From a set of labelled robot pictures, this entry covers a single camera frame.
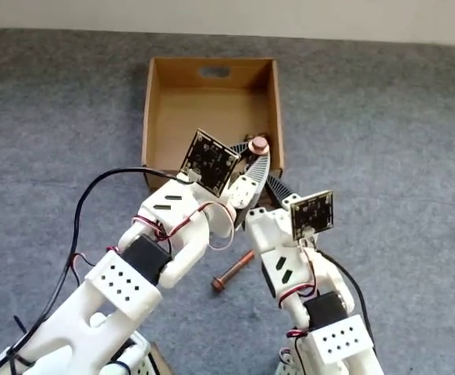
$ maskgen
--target black cable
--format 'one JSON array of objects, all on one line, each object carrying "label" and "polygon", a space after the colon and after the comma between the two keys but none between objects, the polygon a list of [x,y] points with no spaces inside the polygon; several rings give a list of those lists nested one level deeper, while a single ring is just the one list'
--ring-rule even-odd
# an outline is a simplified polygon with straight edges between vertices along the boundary
[{"label": "black cable", "polygon": [[76,281],[76,286],[79,287],[81,285],[80,277],[78,276],[78,273],[74,270],[74,268],[71,268],[71,272],[73,273],[74,280]]},{"label": "black cable", "polygon": [[307,334],[302,334],[301,336],[298,336],[297,338],[295,338],[295,352],[297,352],[298,360],[300,361],[300,364],[302,365],[302,370],[304,371],[304,375],[307,375],[307,371],[305,371],[304,361],[302,360],[302,357],[300,355],[300,350],[298,350],[298,339],[304,338],[305,336],[307,336]]},{"label": "black cable", "polygon": [[359,297],[359,301],[361,303],[361,310],[362,310],[362,316],[364,317],[364,324],[366,326],[366,330],[369,333],[369,336],[371,337],[371,341],[373,341],[373,350],[375,351],[376,354],[376,344],[375,344],[375,338],[373,337],[373,332],[371,329],[371,323],[369,323],[369,317],[368,317],[368,309],[366,308],[366,301],[364,300],[364,296],[362,294],[361,287],[359,287],[359,284],[356,282],[356,280],[350,275],[350,273],[343,267],[341,264],[339,264],[334,258],[329,256],[328,254],[325,254],[322,252],[322,250],[318,249],[318,252],[322,255],[322,257],[331,263],[333,263],[336,268],[338,268],[342,273],[347,276],[347,278],[350,280],[352,285],[354,286],[357,296]]},{"label": "black cable", "polygon": [[6,365],[7,362],[9,362],[9,357],[13,357],[16,353],[19,352],[21,348],[33,337],[33,335],[37,332],[38,328],[40,325],[48,318],[48,314],[51,312],[52,308],[54,307],[55,302],[57,301],[57,298],[59,297],[59,294],[61,293],[62,286],[64,285],[71,260],[73,257],[73,254],[76,252],[76,247],[78,245],[78,236],[80,234],[80,215],[81,215],[81,208],[87,199],[88,195],[91,193],[92,189],[97,185],[99,182],[104,180],[107,177],[110,177],[114,174],[120,174],[120,173],[149,173],[158,177],[164,177],[168,178],[169,180],[175,180],[181,184],[192,184],[193,182],[189,181],[184,181],[176,176],[173,176],[168,173],[161,172],[159,170],[153,170],[152,168],[147,168],[145,166],[136,166],[136,167],[130,167],[130,168],[116,168],[114,170],[108,170],[107,172],[104,172],[103,174],[100,174],[97,176],[85,189],[84,193],[81,195],[80,199],[78,200],[78,203],[76,204],[76,210],[74,214],[74,221],[73,221],[73,239],[71,242],[71,248],[69,249],[69,254],[66,259],[66,263],[64,264],[64,267],[62,268],[61,275],[59,279],[57,280],[57,284],[55,285],[55,289],[48,300],[47,305],[44,307],[43,311],[41,312],[40,316],[38,317],[37,321],[33,324],[31,329],[14,345],[10,348],[9,354],[5,356],[2,360],[0,360],[0,368],[2,368],[4,365]]},{"label": "black cable", "polygon": [[23,334],[25,334],[27,332],[27,329],[24,326],[23,322],[21,322],[21,319],[19,319],[19,317],[17,315],[14,315],[13,318],[14,318],[14,321],[16,322],[17,326],[19,326],[19,329],[21,330],[21,332],[23,332]]},{"label": "black cable", "polygon": [[132,375],[132,370],[129,368],[129,366],[121,361],[112,361],[108,363],[108,365],[120,365],[123,369],[125,369],[128,373],[128,375]]}]

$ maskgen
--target white robotic arm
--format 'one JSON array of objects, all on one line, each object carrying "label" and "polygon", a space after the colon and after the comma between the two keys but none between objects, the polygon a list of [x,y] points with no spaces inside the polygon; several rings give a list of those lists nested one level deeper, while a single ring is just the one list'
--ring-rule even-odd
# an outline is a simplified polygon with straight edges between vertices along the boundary
[{"label": "white robotic arm", "polygon": [[[140,344],[133,340],[118,363],[108,363],[162,300],[157,285],[175,286],[205,253],[210,232],[224,238],[230,235],[232,240],[236,215],[243,216],[254,205],[253,197],[267,176],[268,155],[259,159],[240,177],[242,184],[235,181],[220,195],[195,183],[170,180],[147,198],[118,246],[105,254],[17,352],[15,371],[117,375],[143,366],[135,359],[146,360],[142,354],[147,355],[148,345],[142,340]],[[259,164],[267,171],[252,178],[250,172]],[[180,173],[178,179],[187,182],[190,175]],[[174,256],[157,244],[165,239],[177,249]],[[94,316],[104,302],[111,302],[116,310],[95,324]],[[8,362],[0,366],[0,375],[11,372]]]},{"label": "white robotic arm", "polygon": [[[290,208],[305,211],[310,207],[305,203],[317,202],[318,211],[326,197],[332,204],[331,192],[301,198],[273,182],[281,208],[251,210],[246,230],[272,296],[295,325],[286,334],[288,348],[280,352],[276,375],[383,375],[361,316],[351,315],[354,299],[340,271],[317,251],[317,233],[310,228],[294,239],[296,214]],[[329,223],[320,219],[315,222],[327,229]]]}]

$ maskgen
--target screw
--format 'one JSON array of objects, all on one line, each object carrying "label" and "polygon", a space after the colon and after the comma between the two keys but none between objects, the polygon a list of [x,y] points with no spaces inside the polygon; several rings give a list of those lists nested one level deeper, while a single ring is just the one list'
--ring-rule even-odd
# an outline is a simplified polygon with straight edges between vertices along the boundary
[{"label": "screw", "polygon": [[248,148],[255,155],[265,155],[268,153],[267,139],[257,136],[248,142]]},{"label": "screw", "polygon": [[244,254],[237,262],[235,262],[222,276],[214,277],[212,281],[213,289],[220,293],[226,288],[226,284],[232,279],[238,272],[241,271],[253,258],[255,254],[253,250],[250,250]]}]

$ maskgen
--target gray carpet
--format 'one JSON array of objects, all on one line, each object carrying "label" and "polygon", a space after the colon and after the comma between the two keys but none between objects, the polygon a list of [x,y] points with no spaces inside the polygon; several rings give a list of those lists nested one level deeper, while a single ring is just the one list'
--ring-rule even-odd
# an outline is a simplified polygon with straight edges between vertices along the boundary
[{"label": "gray carpet", "polygon": [[[46,303],[88,182],[139,164],[155,55],[279,60],[285,180],[334,190],[321,245],[362,286],[385,372],[455,374],[455,48],[424,45],[0,30],[0,351]],[[140,176],[97,187],[79,249],[100,258],[146,195]],[[209,252],[143,324],[179,375],[275,369],[290,319],[259,265],[209,285],[248,246]]]}]

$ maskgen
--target mounting holes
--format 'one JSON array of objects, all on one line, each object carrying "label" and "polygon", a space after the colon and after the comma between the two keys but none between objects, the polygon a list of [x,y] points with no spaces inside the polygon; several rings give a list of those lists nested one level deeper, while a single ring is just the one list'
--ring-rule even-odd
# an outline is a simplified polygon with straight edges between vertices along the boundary
[{"label": "mounting holes", "polygon": [[277,261],[277,264],[275,265],[275,268],[278,271],[280,271],[283,268],[285,261],[286,261],[286,258],[284,256],[279,258],[279,260]]},{"label": "mounting holes", "polygon": [[169,201],[181,201],[182,197],[180,195],[165,195],[165,199]]},{"label": "mounting holes", "polygon": [[281,282],[283,284],[286,284],[288,281],[290,281],[290,277],[291,277],[291,274],[293,273],[292,270],[287,270],[284,275],[283,275],[283,278],[281,279]]}]

